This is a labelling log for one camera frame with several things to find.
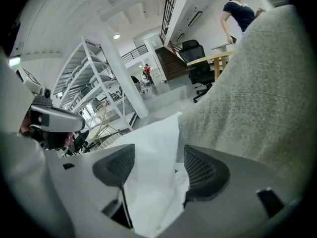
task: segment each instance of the white column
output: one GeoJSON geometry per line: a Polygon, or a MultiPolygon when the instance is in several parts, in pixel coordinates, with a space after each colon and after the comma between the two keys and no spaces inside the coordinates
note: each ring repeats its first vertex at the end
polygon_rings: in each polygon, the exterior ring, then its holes
{"type": "Polygon", "coordinates": [[[88,37],[91,41],[99,43],[103,49],[111,69],[118,80],[123,92],[133,106],[139,118],[149,115],[149,111],[144,105],[141,95],[135,87],[130,74],[116,48],[113,41],[113,31],[108,24],[102,22],[99,16],[95,16],[94,23],[90,27],[88,37]]]}
{"type": "Polygon", "coordinates": [[[153,69],[157,69],[157,68],[159,69],[159,66],[157,65],[157,62],[155,61],[154,56],[152,55],[152,53],[149,53],[148,58],[149,58],[151,67],[153,69]]]}
{"type": "Polygon", "coordinates": [[[159,62],[159,58],[158,58],[158,56],[157,56],[157,54],[155,52],[155,49],[154,49],[153,45],[149,42],[148,39],[144,39],[144,44],[147,47],[148,51],[153,55],[155,61],[157,62],[160,74],[162,75],[162,79],[166,80],[166,76],[165,76],[164,70],[162,68],[162,65],[159,62]]]}

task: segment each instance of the wooden desk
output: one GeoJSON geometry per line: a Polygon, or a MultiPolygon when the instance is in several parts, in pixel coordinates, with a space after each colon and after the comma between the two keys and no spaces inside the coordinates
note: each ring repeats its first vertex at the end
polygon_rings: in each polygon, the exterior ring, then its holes
{"type": "Polygon", "coordinates": [[[221,61],[222,61],[222,69],[225,69],[225,67],[227,65],[226,58],[228,56],[232,55],[233,53],[234,53],[234,51],[227,51],[227,52],[223,52],[223,53],[207,56],[207,57],[204,57],[204,58],[199,58],[197,60],[189,62],[187,64],[187,66],[190,66],[190,65],[202,62],[202,61],[207,61],[207,60],[213,59],[214,60],[214,81],[216,82],[217,79],[220,76],[219,58],[221,58],[221,61]]]}

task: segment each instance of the gray sweater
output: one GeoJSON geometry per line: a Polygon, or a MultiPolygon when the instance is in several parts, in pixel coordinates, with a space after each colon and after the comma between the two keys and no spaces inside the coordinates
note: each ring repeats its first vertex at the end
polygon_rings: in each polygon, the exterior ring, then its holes
{"type": "Polygon", "coordinates": [[[287,5],[248,27],[219,80],[179,117],[179,151],[192,144],[256,160],[301,192],[315,161],[316,128],[315,55],[287,5]]]}

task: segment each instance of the woman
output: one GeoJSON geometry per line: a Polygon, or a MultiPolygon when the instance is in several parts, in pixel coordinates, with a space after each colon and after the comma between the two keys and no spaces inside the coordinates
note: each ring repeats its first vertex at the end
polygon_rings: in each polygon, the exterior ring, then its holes
{"type": "Polygon", "coordinates": [[[233,18],[238,22],[242,33],[247,29],[247,27],[256,18],[254,12],[247,4],[242,3],[242,0],[230,0],[223,8],[221,15],[221,25],[227,35],[228,43],[233,44],[232,37],[230,36],[227,29],[227,19],[233,16],[233,18]]]}

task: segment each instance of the chair armrest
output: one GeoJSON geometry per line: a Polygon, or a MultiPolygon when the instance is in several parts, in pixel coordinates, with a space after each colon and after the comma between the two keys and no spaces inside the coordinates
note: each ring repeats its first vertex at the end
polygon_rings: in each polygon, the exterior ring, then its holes
{"type": "Polygon", "coordinates": [[[188,68],[188,69],[186,69],[186,71],[191,71],[191,70],[194,70],[194,69],[196,69],[195,67],[194,68],[188,68]]]}

